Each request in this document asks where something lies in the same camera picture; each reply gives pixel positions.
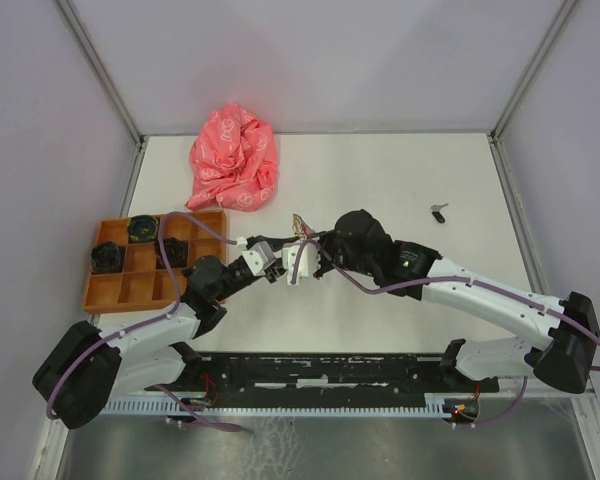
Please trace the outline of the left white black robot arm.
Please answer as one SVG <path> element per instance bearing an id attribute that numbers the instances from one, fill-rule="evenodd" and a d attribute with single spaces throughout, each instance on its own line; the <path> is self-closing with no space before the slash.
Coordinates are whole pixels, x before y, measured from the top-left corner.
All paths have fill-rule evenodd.
<path id="1" fill-rule="evenodd" d="M 184 270 L 186 287 L 156 316 L 116 329 L 72 325 L 35 372 L 33 387 L 48 416 L 69 429 L 86 425 L 119 396 L 171 383 L 192 389 L 201 366 L 186 343 L 218 325 L 223 300 L 262 278 L 294 285 L 318 267 L 319 251 L 309 243 L 262 240 L 230 264 L 204 256 Z"/>

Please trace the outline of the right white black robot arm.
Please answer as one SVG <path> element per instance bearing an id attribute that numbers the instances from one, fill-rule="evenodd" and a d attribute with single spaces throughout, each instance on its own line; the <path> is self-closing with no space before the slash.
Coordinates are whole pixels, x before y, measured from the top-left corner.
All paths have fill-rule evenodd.
<path id="1" fill-rule="evenodd" d="M 365 210 L 341 216 L 318 243 L 320 274 L 361 274 L 373 280 L 375 294 L 443 305 L 509 332 L 499 340 L 451 341 L 438 368 L 447 389 L 518 376 L 566 393 L 585 391 L 600 337 L 588 296 L 571 292 L 559 298 L 499 284 L 434 249 L 392 239 Z"/>

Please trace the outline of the keyring bunch with colourful tags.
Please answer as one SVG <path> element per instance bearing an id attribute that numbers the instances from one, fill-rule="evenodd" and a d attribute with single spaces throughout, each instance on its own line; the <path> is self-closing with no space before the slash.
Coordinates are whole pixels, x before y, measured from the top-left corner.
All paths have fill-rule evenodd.
<path id="1" fill-rule="evenodd" d="M 303 218 L 296 213 L 292 214 L 292 229 L 294 235 L 300 239 L 310 238 L 314 233 Z"/>

